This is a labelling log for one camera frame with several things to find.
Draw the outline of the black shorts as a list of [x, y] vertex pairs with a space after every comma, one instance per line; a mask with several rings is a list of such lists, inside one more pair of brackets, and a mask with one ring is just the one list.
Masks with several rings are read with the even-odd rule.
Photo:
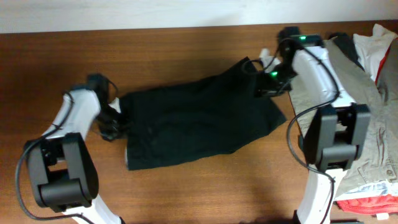
[[255, 95], [254, 66], [245, 57], [220, 75], [137, 91], [119, 100], [129, 123], [128, 170], [153, 169], [232, 154], [286, 121], [269, 97]]

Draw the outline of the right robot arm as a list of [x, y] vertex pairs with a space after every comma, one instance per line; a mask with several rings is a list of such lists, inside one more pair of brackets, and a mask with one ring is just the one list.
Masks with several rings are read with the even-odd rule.
[[257, 96], [279, 96], [292, 90], [299, 78], [315, 104], [295, 115], [293, 125], [310, 112], [314, 116], [299, 148], [305, 159], [297, 162], [308, 170], [303, 199], [294, 211], [293, 223], [330, 223], [330, 212], [338, 186], [363, 152], [371, 119], [367, 105], [357, 104], [341, 84], [318, 34], [303, 35], [298, 27], [285, 27], [277, 36], [276, 57], [256, 61]]

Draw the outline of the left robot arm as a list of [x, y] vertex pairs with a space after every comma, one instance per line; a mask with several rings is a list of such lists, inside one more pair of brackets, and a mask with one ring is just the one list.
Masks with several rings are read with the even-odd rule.
[[72, 218], [77, 223], [123, 224], [99, 195], [99, 178], [85, 144], [91, 125], [98, 123], [105, 141], [123, 137], [128, 121], [121, 114], [118, 98], [111, 99], [112, 81], [100, 73], [63, 94], [63, 103], [51, 126], [41, 137], [26, 142], [17, 162], [17, 200], [31, 219], [41, 221], [25, 206], [20, 173], [26, 164], [35, 202], [55, 215], [45, 220]]

